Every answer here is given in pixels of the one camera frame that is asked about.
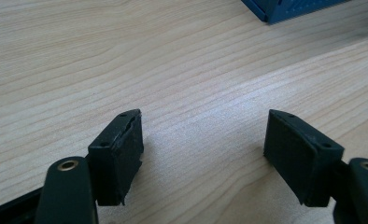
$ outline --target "blue plastic container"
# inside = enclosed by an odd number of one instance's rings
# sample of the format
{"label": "blue plastic container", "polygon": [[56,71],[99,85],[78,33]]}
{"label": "blue plastic container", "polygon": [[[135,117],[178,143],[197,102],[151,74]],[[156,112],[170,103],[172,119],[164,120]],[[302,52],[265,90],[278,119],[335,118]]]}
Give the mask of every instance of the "blue plastic container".
{"label": "blue plastic container", "polygon": [[301,16],[347,0],[242,0],[261,21],[270,24]]}

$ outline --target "dark green clamp jaw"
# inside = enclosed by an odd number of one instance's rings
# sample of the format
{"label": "dark green clamp jaw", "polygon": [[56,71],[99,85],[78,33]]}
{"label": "dark green clamp jaw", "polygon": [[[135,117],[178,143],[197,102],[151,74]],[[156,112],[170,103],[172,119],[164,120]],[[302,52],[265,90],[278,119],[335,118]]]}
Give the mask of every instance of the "dark green clamp jaw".
{"label": "dark green clamp jaw", "polygon": [[337,204],[336,223],[368,223],[368,160],[341,161],[344,148],[298,117],[269,111],[264,156],[283,177],[300,203]]}
{"label": "dark green clamp jaw", "polygon": [[48,169],[44,187],[0,206],[0,223],[98,223],[99,205],[124,204],[144,151],[139,109],[115,117],[88,147]]}

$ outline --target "rubber jaw pad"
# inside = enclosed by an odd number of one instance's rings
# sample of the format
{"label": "rubber jaw pad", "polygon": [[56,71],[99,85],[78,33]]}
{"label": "rubber jaw pad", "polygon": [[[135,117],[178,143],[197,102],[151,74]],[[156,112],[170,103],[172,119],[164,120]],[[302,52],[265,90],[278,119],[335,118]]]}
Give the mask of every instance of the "rubber jaw pad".
{"label": "rubber jaw pad", "polygon": [[139,109],[115,117],[88,147],[92,186],[102,206],[125,204],[144,151]]}
{"label": "rubber jaw pad", "polygon": [[325,207],[330,200],[329,170],[344,148],[292,114],[269,111],[264,156],[295,193],[300,203]]}

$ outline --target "wood grain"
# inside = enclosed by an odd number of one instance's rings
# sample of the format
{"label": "wood grain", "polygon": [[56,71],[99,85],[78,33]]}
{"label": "wood grain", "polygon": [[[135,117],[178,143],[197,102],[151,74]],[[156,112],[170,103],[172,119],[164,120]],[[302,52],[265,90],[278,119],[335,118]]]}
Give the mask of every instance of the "wood grain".
{"label": "wood grain", "polygon": [[274,108],[368,158],[368,0],[273,26],[238,0],[0,1],[0,204],[133,108],[144,163],[101,223],[332,223],[262,144]]}

